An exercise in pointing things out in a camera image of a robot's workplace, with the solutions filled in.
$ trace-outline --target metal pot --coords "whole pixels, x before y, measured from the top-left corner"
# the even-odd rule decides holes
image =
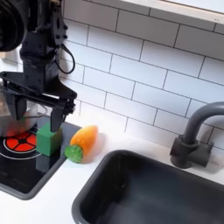
[[[38,105],[34,102],[27,102],[27,111],[24,118],[16,121],[11,117],[7,103],[4,99],[4,94],[0,90],[0,137],[12,137],[31,129],[37,122]]]

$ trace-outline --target sink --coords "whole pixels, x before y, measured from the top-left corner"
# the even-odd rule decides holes
[[[223,224],[224,186],[117,150],[99,164],[72,214],[77,224]]]

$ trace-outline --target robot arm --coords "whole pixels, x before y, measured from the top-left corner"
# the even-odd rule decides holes
[[[27,100],[36,102],[52,108],[51,130],[55,132],[74,112],[77,94],[59,79],[60,48],[70,53],[63,45],[66,38],[61,0],[0,0],[0,52],[14,50],[22,43],[24,72],[0,73],[14,119],[23,117]]]

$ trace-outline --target green cube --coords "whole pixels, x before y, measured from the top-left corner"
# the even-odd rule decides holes
[[[53,133],[50,123],[47,123],[37,132],[37,152],[50,157],[60,149],[62,140],[62,128]]]

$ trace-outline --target gray faucet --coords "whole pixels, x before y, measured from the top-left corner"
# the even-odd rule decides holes
[[[190,168],[192,163],[207,166],[214,144],[201,145],[196,137],[201,124],[211,116],[224,116],[224,101],[207,104],[192,115],[185,134],[177,137],[171,148],[171,162],[175,166],[181,169]]]

